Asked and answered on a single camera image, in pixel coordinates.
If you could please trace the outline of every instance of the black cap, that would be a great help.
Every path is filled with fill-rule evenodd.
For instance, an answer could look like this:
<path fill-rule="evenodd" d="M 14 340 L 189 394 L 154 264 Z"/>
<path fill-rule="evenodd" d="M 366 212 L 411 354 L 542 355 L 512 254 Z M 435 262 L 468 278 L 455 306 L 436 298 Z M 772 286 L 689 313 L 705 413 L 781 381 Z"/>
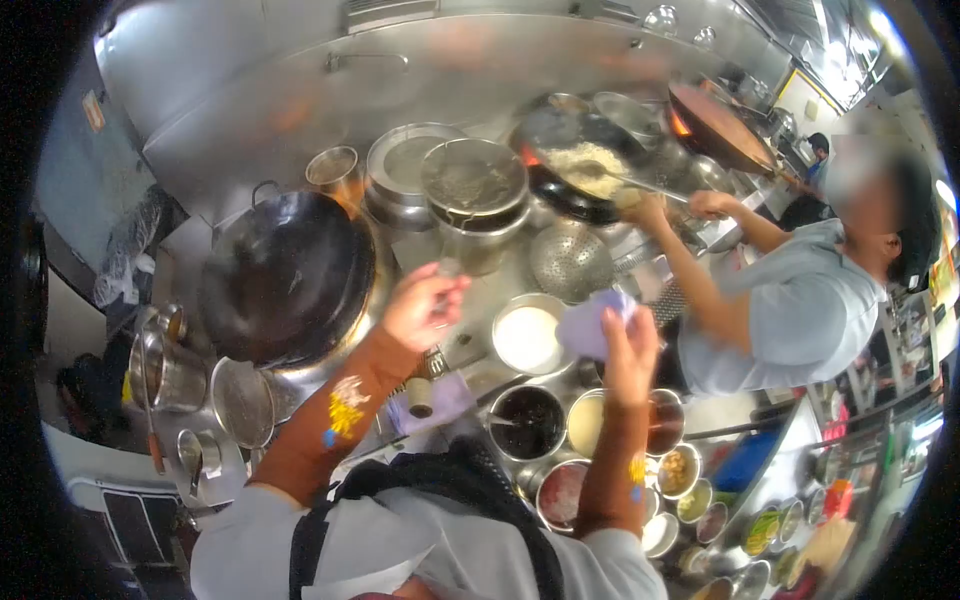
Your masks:
<path fill-rule="evenodd" d="M 933 191 L 930 169 L 917 153 L 902 150 L 892 156 L 890 173 L 900 189 L 902 246 L 899 283 L 909 292 L 929 286 L 929 273 L 940 255 L 943 224 Z"/>

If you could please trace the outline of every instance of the apron strap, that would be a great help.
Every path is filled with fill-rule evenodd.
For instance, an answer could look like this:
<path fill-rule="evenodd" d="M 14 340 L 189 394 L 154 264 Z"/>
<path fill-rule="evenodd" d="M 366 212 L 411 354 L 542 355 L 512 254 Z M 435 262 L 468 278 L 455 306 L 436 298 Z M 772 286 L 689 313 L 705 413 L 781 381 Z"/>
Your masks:
<path fill-rule="evenodd" d="M 301 600 L 303 586 L 312 586 L 317 577 L 331 507 L 329 503 L 318 506 L 297 522 L 290 542 L 290 600 Z"/>

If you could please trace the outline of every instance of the black wok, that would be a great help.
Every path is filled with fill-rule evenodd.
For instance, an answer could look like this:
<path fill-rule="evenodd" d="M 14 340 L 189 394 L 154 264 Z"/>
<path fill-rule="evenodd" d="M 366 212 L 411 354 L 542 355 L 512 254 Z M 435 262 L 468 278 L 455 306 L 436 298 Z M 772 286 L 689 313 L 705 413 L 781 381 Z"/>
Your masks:
<path fill-rule="evenodd" d="M 599 114 L 564 112 L 552 106 L 531 112 L 517 128 L 514 144 L 530 170 L 530 189 L 555 208 L 593 223 L 619 221 L 613 202 L 598 198 L 567 182 L 545 160 L 551 150 L 591 142 L 615 152 L 634 171 L 647 162 L 647 151 L 626 130 Z"/>
<path fill-rule="evenodd" d="M 359 314 L 372 270 L 370 233 L 339 204 L 313 192 L 274 196 L 229 225 L 206 260 L 206 332 L 218 355 L 258 368 L 321 358 Z"/>

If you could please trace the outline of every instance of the orange flame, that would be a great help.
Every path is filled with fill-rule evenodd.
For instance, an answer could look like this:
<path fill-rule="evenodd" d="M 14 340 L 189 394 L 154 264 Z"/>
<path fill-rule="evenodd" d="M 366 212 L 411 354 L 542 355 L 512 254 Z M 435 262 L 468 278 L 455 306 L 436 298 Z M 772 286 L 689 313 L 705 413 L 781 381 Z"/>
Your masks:
<path fill-rule="evenodd" d="M 520 146 L 520 159 L 525 167 L 535 167 L 540 164 L 540 159 L 534 155 L 534 151 L 529 144 Z"/>
<path fill-rule="evenodd" d="M 673 133 L 675 133 L 679 137 L 687 137 L 688 135 L 693 133 L 690 130 L 690 128 L 686 126 L 686 123 L 684 123 L 684 120 L 680 118 L 680 115 L 678 115 L 677 111 L 674 109 L 670 109 L 670 126 L 673 129 Z"/>

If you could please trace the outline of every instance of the orange handle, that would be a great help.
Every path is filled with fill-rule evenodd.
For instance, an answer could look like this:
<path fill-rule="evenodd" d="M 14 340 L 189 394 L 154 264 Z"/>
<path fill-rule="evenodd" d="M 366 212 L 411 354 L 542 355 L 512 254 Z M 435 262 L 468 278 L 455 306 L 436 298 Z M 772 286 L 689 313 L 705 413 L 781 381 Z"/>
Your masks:
<path fill-rule="evenodd" d="M 156 433 L 147 434 L 147 446 L 150 447 L 150 456 L 154 459 L 154 468 L 157 474 L 162 475 L 167 472 L 167 469 L 163 466 L 163 454 L 160 453 L 160 440 Z"/>

